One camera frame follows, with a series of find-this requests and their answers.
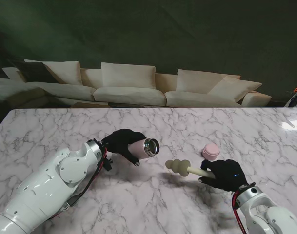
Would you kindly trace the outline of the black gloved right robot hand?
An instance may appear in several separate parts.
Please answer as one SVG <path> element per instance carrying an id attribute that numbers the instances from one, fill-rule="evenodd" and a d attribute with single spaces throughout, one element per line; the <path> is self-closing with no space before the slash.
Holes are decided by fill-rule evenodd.
<path id="1" fill-rule="evenodd" d="M 202 170 L 210 169 L 215 179 L 200 177 L 201 183 L 213 188 L 225 190 L 227 192 L 236 192 L 241 186 L 247 186 L 245 174 L 240 164 L 234 160 L 204 160 L 200 167 Z"/>

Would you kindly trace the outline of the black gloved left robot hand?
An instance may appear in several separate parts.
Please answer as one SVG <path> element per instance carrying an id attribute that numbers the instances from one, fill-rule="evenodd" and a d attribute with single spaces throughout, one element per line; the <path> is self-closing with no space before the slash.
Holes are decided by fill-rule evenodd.
<path id="1" fill-rule="evenodd" d="M 105 137 L 101 142 L 105 145 L 107 151 L 120 154 L 135 166 L 139 166 L 139 160 L 128 150 L 128 146 L 144 139 L 146 139 L 146 136 L 141 132 L 120 129 Z"/>

